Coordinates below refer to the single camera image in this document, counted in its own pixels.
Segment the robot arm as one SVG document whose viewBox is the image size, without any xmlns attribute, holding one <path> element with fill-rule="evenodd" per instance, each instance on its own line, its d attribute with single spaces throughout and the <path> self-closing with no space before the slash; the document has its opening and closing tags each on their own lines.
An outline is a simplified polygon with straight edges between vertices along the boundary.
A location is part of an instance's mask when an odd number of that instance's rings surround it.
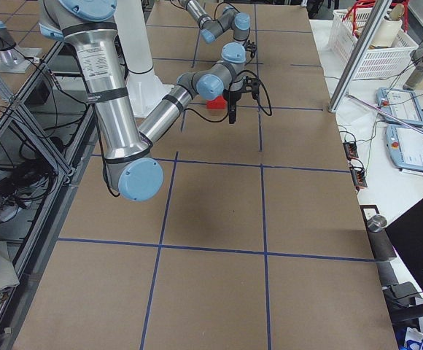
<svg viewBox="0 0 423 350">
<path fill-rule="evenodd" d="M 197 1 L 181 5 L 205 42 L 226 31 L 233 38 L 210 69 L 182 74 L 174 85 L 165 85 L 155 75 L 139 1 L 39 2 L 42 35 L 74 48 L 96 111 L 106 185 L 131 201 L 146 201 L 161 188 L 163 169 L 150 151 L 194 98 L 223 97 L 225 119 L 234 123 L 241 96 L 258 94 L 244 72 L 246 59 L 255 53 L 249 15 L 229 5 L 212 18 Z"/>
<path fill-rule="evenodd" d="M 232 31 L 233 41 L 241 44 L 249 53 L 249 62 L 255 58 L 257 44 L 249 40 L 251 31 L 249 14 L 241 12 L 233 5 L 226 4 L 219 17 L 212 17 L 195 0 L 178 1 L 176 7 L 187 11 L 194 19 L 205 43 L 211 44 L 227 31 Z"/>
</svg>

